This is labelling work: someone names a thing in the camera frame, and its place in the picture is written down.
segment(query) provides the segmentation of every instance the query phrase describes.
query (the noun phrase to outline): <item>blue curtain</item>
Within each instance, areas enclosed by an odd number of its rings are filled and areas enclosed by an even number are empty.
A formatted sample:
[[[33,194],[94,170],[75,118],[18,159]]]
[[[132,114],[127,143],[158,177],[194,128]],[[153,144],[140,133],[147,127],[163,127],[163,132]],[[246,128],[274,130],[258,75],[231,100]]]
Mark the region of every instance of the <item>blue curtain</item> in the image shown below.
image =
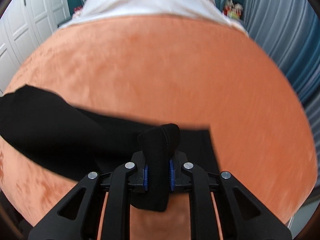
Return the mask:
[[[250,37],[282,70],[304,105],[320,167],[319,18],[307,0],[245,0],[244,22]]]

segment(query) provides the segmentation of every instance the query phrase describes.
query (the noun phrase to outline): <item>metal screw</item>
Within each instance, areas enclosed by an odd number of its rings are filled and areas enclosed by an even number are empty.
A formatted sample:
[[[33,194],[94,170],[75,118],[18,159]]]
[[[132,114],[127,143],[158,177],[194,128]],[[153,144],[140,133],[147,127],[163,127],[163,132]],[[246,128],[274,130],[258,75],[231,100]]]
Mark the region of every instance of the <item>metal screw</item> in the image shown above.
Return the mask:
[[[134,168],[135,164],[132,163],[132,162],[128,162],[128,163],[126,163],[124,166],[125,166],[127,169],[132,169],[132,168]]]
[[[228,171],[223,171],[223,172],[221,172],[221,177],[223,177],[224,179],[230,179],[231,174]]]
[[[183,167],[185,167],[186,169],[190,170],[190,169],[193,168],[193,164],[192,164],[192,163],[185,163],[185,164],[183,165]]]
[[[96,173],[95,171],[90,172],[90,173],[88,174],[88,178],[89,178],[89,179],[95,179],[96,177],[98,177],[98,173]]]

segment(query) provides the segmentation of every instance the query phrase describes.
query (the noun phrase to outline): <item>white bedsheet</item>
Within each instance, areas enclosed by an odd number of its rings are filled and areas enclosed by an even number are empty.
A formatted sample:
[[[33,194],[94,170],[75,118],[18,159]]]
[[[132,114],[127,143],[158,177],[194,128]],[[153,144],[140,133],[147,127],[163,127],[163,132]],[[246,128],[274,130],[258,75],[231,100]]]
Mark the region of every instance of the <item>white bedsheet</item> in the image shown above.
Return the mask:
[[[206,18],[247,34],[240,23],[227,18],[209,0],[86,0],[82,10],[62,28],[108,17],[156,14]]]

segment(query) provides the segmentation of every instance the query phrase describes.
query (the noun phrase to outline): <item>cabinet door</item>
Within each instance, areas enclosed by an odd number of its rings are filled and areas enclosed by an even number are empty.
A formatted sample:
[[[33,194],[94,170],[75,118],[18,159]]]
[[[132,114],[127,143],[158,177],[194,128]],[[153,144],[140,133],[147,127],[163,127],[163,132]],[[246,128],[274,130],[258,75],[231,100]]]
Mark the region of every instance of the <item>cabinet door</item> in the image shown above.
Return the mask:
[[[27,0],[29,16],[39,43],[44,42],[57,29],[48,0]]]
[[[56,26],[70,17],[67,0],[49,0],[52,18]]]
[[[20,63],[9,42],[2,17],[0,19],[0,96],[19,67]]]
[[[21,64],[39,46],[24,1],[12,0],[2,16],[10,44]]]

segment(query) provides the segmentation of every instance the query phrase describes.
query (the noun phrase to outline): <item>white wardrobe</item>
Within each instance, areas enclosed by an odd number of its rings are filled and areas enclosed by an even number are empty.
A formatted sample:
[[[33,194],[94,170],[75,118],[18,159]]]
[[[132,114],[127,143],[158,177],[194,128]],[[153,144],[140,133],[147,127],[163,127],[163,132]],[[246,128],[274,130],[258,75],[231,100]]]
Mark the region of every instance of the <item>white wardrobe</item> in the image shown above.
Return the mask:
[[[67,0],[12,0],[0,19],[0,96],[27,57],[70,17]]]

